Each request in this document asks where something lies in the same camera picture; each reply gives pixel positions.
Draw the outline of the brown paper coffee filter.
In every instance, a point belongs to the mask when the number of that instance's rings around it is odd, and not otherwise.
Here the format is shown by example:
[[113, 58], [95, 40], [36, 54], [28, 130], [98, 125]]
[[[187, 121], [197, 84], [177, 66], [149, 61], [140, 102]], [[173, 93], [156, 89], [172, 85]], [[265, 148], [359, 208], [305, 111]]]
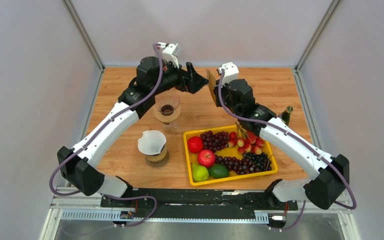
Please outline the brown paper coffee filter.
[[215, 94], [215, 85], [216, 85], [216, 78], [212, 74], [209, 68], [206, 69], [206, 77], [208, 79], [208, 89], [211, 95], [211, 98], [215, 104], [217, 104], [216, 94]]

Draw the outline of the clear glass dripper cone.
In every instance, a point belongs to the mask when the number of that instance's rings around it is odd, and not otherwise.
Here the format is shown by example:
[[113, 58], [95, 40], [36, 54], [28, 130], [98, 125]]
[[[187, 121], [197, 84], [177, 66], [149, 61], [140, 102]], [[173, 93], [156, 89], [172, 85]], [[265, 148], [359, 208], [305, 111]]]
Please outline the clear glass dripper cone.
[[174, 91], [167, 91], [155, 97], [154, 115], [156, 117], [175, 117], [179, 116], [180, 96]]

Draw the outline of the white paper coffee filter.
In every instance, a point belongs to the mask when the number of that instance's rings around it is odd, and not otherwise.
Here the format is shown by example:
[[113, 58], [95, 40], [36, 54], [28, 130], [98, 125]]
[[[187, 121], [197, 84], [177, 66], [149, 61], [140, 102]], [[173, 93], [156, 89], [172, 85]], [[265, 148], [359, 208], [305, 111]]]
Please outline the white paper coffee filter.
[[138, 150], [149, 156], [159, 155], [167, 143], [166, 136], [158, 130], [146, 130], [137, 140]]

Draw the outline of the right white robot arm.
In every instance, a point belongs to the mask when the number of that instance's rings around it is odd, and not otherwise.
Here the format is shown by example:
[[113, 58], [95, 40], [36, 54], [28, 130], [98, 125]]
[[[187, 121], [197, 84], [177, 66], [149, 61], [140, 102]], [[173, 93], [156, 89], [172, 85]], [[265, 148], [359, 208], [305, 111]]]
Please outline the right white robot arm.
[[223, 84], [216, 80], [212, 90], [217, 107], [237, 119], [245, 130], [274, 144], [307, 174], [303, 179], [274, 181], [265, 195], [270, 208], [278, 209], [289, 201], [310, 201], [323, 210], [333, 204], [356, 209], [357, 201], [350, 188], [349, 160], [345, 156], [333, 156], [291, 130], [273, 111], [255, 102], [253, 90], [245, 79]]

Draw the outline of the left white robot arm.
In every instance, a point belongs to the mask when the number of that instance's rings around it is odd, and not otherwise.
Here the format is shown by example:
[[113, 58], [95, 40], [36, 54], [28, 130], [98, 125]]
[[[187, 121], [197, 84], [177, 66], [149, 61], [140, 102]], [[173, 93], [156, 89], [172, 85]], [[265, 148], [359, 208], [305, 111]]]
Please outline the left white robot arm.
[[191, 62], [177, 68], [155, 56], [148, 56], [136, 67], [136, 76], [118, 97], [110, 113], [96, 128], [73, 147], [62, 146], [57, 152], [62, 177], [86, 196], [99, 193], [113, 196], [120, 207], [133, 201], [131, 186], [119, 177], [96, 169], [103, 155], [130, 126], [136, 123], [156, 103], [156, 96], [171, 89], [195, 94], [209, 80], [200, 75]]

